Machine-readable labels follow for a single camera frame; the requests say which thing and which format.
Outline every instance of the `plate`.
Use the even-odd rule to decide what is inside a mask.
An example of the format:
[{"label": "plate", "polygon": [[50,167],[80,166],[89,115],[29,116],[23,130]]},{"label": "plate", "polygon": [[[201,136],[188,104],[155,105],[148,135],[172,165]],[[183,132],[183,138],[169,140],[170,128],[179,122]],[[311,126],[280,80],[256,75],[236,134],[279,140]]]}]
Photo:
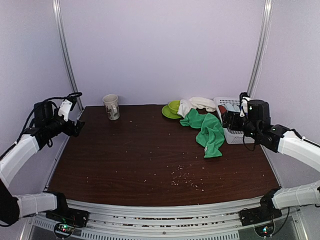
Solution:
[{"label": "plate", "polygon": [[173,114],[171,111],[170,111],[170,108],[168,105],[164,106],[161,110],[162,114],[169,118],[169,119],[180,119],[181,116],[178,115],[178,114]]}]

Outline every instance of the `wooden tabletop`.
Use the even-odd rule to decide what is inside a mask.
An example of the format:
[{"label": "wooden tabletop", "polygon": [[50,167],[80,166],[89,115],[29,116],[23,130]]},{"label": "wooden tabletop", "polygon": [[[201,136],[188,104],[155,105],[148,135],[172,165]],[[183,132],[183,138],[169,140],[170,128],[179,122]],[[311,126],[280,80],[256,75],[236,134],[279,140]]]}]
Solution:
[{"label": "wooden tabletop", "polygon": [[120,106],[116,121],[103,106],[86,107],[85,126],[69,139],[49,190],[82,202],[160,207],[250,199],[279,186],[260,146],[251,152],[225,142],[221,157],[204,158],[199,130],[164,117],[162,107]]}]

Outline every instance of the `bowl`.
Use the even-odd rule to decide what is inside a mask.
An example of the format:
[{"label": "bowl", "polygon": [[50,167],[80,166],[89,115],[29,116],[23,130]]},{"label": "bowl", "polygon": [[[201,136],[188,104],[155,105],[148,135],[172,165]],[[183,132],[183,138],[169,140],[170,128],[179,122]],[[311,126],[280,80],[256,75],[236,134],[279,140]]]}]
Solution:
[{"label": "bowl", "polygon": [[171,113],[177,114],[180,106],[180,100],[171,101],[169,102],[168,106]]}]

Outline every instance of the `white towel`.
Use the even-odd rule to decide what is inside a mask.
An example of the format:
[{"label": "white towel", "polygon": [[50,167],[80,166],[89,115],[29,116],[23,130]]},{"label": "white towel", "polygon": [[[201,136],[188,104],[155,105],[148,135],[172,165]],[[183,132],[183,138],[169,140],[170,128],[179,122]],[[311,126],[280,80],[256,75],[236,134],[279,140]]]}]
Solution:
[{"label": "white towel", "polygon": [[177,114],[185,118],[191,109],[204,108],[207,112],[214,112],[216,110],[216,105],[213,100],[204,97],[192,97],[189,100],[181,99]]}]

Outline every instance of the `green cloth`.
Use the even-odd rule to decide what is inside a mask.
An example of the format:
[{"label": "green cloth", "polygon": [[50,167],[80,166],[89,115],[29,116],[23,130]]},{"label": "green cloth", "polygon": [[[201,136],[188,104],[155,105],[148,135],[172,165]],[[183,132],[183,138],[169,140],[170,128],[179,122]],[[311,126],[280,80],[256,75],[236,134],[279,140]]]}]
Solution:
[{"label": "green cloth", "polygon": [[219,148],[225,141],[224,130],[219,119],[211,113],[199,114],[197,110],[191,111],[180,120],[182,126],[190,126],[194,129],[201,129],[195,140],[204,147],[204,157],[220,157],[222,153]]}]

